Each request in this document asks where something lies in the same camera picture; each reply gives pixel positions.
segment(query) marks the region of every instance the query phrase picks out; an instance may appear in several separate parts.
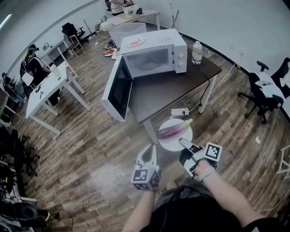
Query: plate with food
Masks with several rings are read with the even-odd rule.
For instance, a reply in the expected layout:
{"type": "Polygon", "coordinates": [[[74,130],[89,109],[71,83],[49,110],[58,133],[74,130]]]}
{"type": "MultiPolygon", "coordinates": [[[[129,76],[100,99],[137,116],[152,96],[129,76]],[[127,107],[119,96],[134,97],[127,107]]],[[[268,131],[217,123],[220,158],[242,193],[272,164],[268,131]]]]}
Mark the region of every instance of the plate with food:
{"type": "Polygon", "coordinates": [[[117,57],[120,55],[120,52],[116,52],[115,54],[112,55],[113,60],[117,60],[117,57]]]}
{"type": "Polygon", "coordinates": [[[143,44],[145,42],[145,38],[141,37],[141,36],[136,36],[134,37],[131,41],[129,41],[128,44],[126,44],[126,47],[134,47],[134,46],[138,46],[140,44],[143,44]]]}
{"type": "Polygon", "coordinates": [[[117,49],[116,48],[112,48],[110,50],[107,50],[105,52],[103,52],[103,55],[105,57],[109,57],[109,56],[112,56],[113,54],[115,54],[117,52],[117,49]]]}

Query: dark table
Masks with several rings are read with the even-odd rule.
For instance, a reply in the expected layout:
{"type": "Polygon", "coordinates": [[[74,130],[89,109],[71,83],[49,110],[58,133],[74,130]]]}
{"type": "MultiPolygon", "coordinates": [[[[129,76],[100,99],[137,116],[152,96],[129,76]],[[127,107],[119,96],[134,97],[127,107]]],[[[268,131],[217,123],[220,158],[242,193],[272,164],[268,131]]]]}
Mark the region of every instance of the dark table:
{"type": "MultiPolygon", "coordinates": [[[[202,106],[198,110],[202,113],[213,90],[216,76],[222,69],[205,57],[202,58],[199,69],[210,80],[210,86],[207,88],[202,99],[202,106]]],[[[150,118],[207,82],[207,78],[192,63],[190,55],[187,56],[187,71],[184,73],[171,71],[134,78],[129,108],[135,119],[144,124],[155,144],[159,141],[150,118]]]]}

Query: white plate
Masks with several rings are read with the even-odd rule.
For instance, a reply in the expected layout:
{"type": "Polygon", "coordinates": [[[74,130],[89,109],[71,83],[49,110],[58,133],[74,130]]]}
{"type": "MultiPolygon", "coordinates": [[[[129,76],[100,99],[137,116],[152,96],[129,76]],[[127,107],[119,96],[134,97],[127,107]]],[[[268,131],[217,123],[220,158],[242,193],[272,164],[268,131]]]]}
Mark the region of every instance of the white plate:
{"type": "Polygon", "coordinates": [[[109,56],[114,55],[117,52],[117,49],[116,48],[111,48],[111,50],[114,50],[114,52],[112,54],[107,54],[107,55],[104,55],[104,56],[105,57],[109,57],[109,56]]]}
{"type": "Polygon", "coordinates": [[[114,53],[113,55],[112,55],[112,59],[113,60],[116,60],[117,59],[117,57],[120,55],[120,52],[116,52],[116,53],[114,53]]]}
{"type": "Polygon", "coordinates": [[[140,44],[143,44],[145,42],[145,38],[141,37],[141,36],[135,36],[131,41],[129,41],[127,44],[125,44],[126,47],[135,47],[135,46],[139,46],[140,44]],[[139,42],[137,44],[133,44],[130,45],[132,42],[137,42],[139,40],[139,42]]]}
{"type": "MultiPolygon", "coordinates": [[[[159,130],[170,127],[170,126],[177,125],[181,122],[184,122],[184,121],[181,119],[177,119],[177,118],[170,119],[170,120],[166,121],[165,123],[163,123],[161,125],[161,127],[159,128],[159,130]]],[[[168,139],[168,140],[159,140],[159,143],[166,150],[181,151],[184,149],[184,147],[179,143],[179,139],[185,138],[188,141],[191,141],[192,137],[193,137],[192,129],[191,129],[191,127],[189,127],[186,131],[184,131],[182,134],[178,135],[177,137],[174,137],[174,138],[168,139]]]]}

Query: trash bin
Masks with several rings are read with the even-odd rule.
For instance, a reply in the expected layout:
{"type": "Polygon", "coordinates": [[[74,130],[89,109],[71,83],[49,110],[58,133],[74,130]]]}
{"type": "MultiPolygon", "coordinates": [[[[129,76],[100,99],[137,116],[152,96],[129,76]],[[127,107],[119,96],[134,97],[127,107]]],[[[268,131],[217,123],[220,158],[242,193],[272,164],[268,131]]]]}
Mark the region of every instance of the trash bin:
{"type": "Polygon", "coordinates": [[[122,39],[127,36],[145,33],[146,24],[145,23],[123,23],[109,31],[111,38],[115,41],[118,48],[121,47],[122,39]]]}

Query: hand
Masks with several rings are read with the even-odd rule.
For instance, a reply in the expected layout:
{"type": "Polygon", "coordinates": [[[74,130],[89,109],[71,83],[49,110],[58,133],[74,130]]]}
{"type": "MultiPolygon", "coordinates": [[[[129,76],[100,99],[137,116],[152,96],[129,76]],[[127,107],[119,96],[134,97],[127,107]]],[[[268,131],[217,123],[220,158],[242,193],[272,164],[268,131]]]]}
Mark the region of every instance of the hand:
{"type": "Polygon", "coordinates": [[[196,168],[194,174],[199,176],[204,173],[211,165],[208,163],[206,159],[202,159],[198,162],[198,167],[196,168]]]}

